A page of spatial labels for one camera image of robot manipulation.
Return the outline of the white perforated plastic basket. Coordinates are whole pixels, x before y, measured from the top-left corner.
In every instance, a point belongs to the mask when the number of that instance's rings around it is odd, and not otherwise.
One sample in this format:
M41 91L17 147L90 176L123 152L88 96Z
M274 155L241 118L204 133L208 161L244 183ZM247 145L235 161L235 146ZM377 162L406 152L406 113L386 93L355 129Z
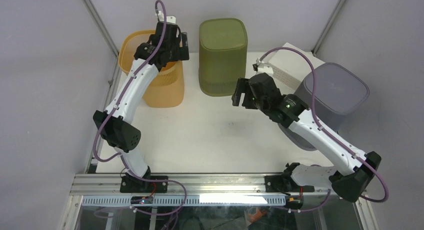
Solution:
M262 57L262 62L272 68L272 77L283 93L294 93L312 72L307 61L290 50L277 50Z

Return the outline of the green slatted waste bin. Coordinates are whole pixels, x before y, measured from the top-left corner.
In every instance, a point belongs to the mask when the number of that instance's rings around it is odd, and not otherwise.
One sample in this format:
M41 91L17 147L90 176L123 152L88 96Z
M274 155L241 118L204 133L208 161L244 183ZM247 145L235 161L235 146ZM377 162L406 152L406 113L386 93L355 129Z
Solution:
M199 26L198 81L212 97L230 96L246 75L248 36L237 18L216 18Z

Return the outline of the yellow slatted waste bin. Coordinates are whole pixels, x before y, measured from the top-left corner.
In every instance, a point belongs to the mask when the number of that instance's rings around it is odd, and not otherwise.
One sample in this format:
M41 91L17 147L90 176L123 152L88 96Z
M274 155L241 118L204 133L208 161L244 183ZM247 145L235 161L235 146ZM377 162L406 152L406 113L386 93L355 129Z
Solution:
M125 75L128 75L130 71L136 48L141 43L147 42L149 36L154 32L154 30L136 31L123 41L118 63ZM142 98L149 107L176 107L184 99L184 88L183 62L169 62L150 83Z

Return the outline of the grey slatted waste bin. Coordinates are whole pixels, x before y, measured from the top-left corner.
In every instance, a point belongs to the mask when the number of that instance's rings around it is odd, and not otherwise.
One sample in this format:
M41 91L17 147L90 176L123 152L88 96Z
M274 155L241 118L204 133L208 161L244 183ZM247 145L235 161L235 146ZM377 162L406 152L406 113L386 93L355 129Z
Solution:
M320 120L338 132L346 118L368 98L368 86L352 72L337 63L324 63L315 69L315 110ZM312 103L313 74L308 74L294 92L309 107ZM278 124L281 131L299 148L317 150L300 135Z

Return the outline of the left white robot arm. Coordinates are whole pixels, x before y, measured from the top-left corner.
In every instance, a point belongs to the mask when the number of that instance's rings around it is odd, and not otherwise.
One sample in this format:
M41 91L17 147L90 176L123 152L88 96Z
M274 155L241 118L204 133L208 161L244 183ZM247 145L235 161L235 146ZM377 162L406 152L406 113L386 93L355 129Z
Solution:
M141 131L132 125L136 109L148 86L169 63L189 59L187 34L171 22L159 21L147 41L132 51L130 69L116 96L105 108L93 114L97 127L92 151L99 162L108 162L97 153L97 142L105 140L120 157L127 174L133 177L131 187L138 193L145 193L151 186L147 177L150 168L138 149Z

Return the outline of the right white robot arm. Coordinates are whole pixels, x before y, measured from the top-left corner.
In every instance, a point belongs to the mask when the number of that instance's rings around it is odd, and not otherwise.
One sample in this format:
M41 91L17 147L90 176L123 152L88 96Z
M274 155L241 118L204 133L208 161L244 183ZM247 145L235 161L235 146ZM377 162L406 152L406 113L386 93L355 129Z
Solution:
M362 197L376 176L381 156L351 145L323 121L313 117L309 106L294 94L281 94L274 79L266 73L250 79L239 78L231 97L233 106L258 109L284 129L290 130L319 150L332 166L287 164L282 188L289 193L301 186L328 188L351 203Z

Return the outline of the orange object under table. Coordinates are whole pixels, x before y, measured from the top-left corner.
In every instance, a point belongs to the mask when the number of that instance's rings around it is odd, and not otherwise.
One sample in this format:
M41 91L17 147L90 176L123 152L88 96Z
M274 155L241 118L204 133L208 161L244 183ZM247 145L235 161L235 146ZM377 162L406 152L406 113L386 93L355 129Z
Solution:
M247 221L254 223L267 214L265 207L251 207L247 211Z

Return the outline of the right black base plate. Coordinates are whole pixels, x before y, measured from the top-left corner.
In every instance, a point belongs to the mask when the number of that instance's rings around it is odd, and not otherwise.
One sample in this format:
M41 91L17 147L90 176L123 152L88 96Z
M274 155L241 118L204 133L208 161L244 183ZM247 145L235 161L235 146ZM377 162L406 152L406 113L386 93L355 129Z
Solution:
M290 177L282 175L266 175L264 177L265 191L267 193L294 194L301 192L312 193L315 191L313 186L300 186L296 184Z

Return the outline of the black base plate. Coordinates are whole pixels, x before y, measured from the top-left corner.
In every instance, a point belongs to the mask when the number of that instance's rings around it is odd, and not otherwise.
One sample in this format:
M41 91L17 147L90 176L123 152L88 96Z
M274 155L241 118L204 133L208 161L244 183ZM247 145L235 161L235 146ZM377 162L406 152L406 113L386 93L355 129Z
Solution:
M265 191L267 193L294 194L301 192L312 193L315 191L313 186L300 186L296 184L290 177L282 175L266 175L264 177Z
M149 176L154 182L147 182L137 179L129 174L121 177L120 193L167 193L168 176Z

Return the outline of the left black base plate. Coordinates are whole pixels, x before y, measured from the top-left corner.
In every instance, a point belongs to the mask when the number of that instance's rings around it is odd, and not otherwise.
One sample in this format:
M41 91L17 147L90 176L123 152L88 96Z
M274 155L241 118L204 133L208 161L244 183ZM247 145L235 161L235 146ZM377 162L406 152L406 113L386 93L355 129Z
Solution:
M154 182L147 182L137 179L129 174L121 177L120 193L167 193L168 176L149 176Z

